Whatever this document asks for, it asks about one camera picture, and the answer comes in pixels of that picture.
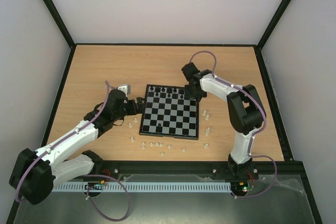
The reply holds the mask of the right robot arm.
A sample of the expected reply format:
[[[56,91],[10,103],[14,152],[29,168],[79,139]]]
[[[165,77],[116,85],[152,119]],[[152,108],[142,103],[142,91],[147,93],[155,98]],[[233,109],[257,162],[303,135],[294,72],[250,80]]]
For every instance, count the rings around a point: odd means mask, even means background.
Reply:
[[[185,98],[200,101],[208,93],[227,103],[229,120],[235,130],[234,147],[228,156],[227,170],[232,178],[246,175],[253,169],[251,148],[256,134],[266,127],[266,112],[257,89],[249,84],[230,83],[210,70],[200,71],[190,62],[182,68],[188,84]]]

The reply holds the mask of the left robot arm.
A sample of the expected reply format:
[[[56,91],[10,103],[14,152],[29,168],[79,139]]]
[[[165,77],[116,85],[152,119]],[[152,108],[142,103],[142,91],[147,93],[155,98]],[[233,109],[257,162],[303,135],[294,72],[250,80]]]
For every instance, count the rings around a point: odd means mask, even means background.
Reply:
[[[70,132],[35,151],[28,148],[21,151],[9,179],[16,190],[16,199],[24,197],[36,205],[58,185],[96,173],[102,159],[94,152],[85,151],[73,159],[69,156],[112,129],[125,116],[141,114],[143,106],[143,98],[130,100],[127,92],[113,89]]]

